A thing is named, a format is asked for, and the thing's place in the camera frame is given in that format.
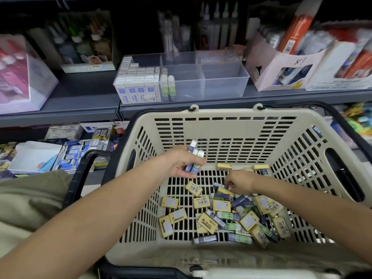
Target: forearm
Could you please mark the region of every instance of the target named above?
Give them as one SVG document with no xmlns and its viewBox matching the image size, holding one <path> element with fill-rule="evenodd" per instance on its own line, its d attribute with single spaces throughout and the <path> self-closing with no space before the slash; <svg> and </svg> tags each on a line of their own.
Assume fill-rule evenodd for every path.
<svg viewBox="0 0 372 279">
<path fill-rule="evenodd" d="M 327 237 L 372 264 L 372 210 L 369 208 L 323 191 L 266 176 L 258 178 L 254 190 L 278 201 Z"/>
<path fill-rule="evenodd" d="M 123 235 L 168 164 L 164 155 L 146 161 L 59 213 L 1 259 L 0 277 L 77 278 Z"/>
</svg>

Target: beige plastic shopping basket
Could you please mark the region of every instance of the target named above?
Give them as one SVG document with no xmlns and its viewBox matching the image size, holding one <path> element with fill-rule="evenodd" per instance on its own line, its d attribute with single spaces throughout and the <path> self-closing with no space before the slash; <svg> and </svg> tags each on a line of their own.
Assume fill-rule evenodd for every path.
<svg viewBox="0 0 372 279">
<path fill-rule="evenodd" d="M 197 147 L 204 150 L 207 159 L 193 179 L 203 188 L 202 195 L 214 192 L 214 182 L 224 183 L 227 173 L 216 170 L 217 163 L 232 164 L 233 169 L 261 163 L 271 165 L 270 175 L 275 178 L 372 206 L 370 175 L 319 114 L 304 108 L 264 108 L 261 104 L 253 109 L 199 109 L 193 105 L 183 111 L 147 110 L 137 115 L 110 160 L 103 184 L 174 146 L 189 144 L 192 139 L 198 141 Z M 369 148 L 363 151 L 370 153 Z M 106 254 L 104 270 L 130 270 L 121 273 L 125 278 L 183 278 L 191 276 L 193 270 L 199 276 L 235 278 L 241 272 L 237 269 L 249 269 L 264 278 L 263 274 L 272 269 L 307 277 L 314 272 L 344 275 L 367 267 L 287 209 L 279 215 L 286 220 L 292 237 L 271 243 L 267 250 L 255 244 L 228 242 L 227 234 L 218 232 L 217 242 L 195 245 L 192 239 L 203 236 L 196 232 L 195 213 L 202 210 L 193 209 L 192 195 L 184 189 L 188 181 L 169 178 L 156 190 Z M 179 207 L 188 214 L 188 219 L 174 224 L 174 235 L 166 239 L 158 224 L 158 218 L 169 213 L 160 207 L 163 196 L 179 198 Z M 267 221 L 273 229 L 269 217 Z"/>
</svg>

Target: display rack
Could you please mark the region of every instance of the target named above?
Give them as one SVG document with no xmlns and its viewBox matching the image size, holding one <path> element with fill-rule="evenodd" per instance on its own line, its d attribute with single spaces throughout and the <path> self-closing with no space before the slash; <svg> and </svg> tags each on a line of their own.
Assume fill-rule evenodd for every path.
<svg viewBox="0 0 372 279">
<path fill-rule="evenodd" d="M 58 74 L 59 83 L 37 112 L 0 115 L 0 128 L 120 119 L 112 83 L 116 71 Z"/>
<path fill-rule="evenodd" d="M 372 101 L 372 89 L 352 91 L 305 91 L 305 89 L 297 89 L 258 92 L 252 81 L 249 80 L 242 98 L 170 103 L 120 104 L 120 113 L 123 119 L 131 119 L 136 112 L 146 108 L 184 108 L 192 104 L 197 104 L 200 108 L 204 109 L 252 108 L 257 103 L 277 106 L 281 104 L 302 104 L 313 101 L 321 101 L 329 104 Z"/>
</svg>

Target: clear plastic organizer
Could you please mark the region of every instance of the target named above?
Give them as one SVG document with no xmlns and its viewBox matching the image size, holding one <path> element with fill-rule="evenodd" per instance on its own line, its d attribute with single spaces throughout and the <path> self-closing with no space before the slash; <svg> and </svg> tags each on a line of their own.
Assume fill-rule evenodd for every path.
<svg viewBox="0 0 372 279">
<path fill-rule="evenodd" d="M 159 66 L 160 70 L 165 67 L 168 76 L 174 76 L 175 96 L 169 96 L 169 99 L 162 96 L 161 102 L 239 98 L 243 96 L 249 79 L 235 51 L 160 53 L 132 57 L 133 63 L 138 63 L 140 67 Z M 122 84 L 116 84 L 115 79 L 114 86 L 121 97 L 119 90 Z"/>
</svg>

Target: basket handle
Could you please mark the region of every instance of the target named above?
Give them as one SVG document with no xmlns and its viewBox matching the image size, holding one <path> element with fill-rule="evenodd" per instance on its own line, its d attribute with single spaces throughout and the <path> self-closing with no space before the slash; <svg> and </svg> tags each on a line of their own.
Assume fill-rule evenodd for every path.
<svg viewBox="0 0 372 279">
<path fill-rule="evenodd" d="M 72 205 L 80 198 L 85 180 L 87 179 L 89 170 L 95 158 L 110 156 L 112 156 L 112 152 L 109 151 L 89 150 L 85 153 L 85 155 L 81 158 L 80 164 L 77 167 L 74 176 L 72 177 L 67 194 L 62 204 L 62 209 Z"/>
<path fill-rule="evenodd" d="M 345 118 L 330 104 L 314 101 L 309 103 L 302 103 L 302 104 L 283 104 L 283 105 L 264 105 L 264 107 L 258 107 L 259 110 L 265 109 L 265 107 L 295 107 L 295 106 L 320 106 L 326 109 L 328 112 L 331 113 L 333 119 L 342 127 L 345 133 L 354 141 L 354 143 L 359 147 L 362 153 L 365 155 L 367 160 L 372 164 L 372 146 L 368 144 L 366 140 L 363 139 L 345 120 Z"/>
</svg>

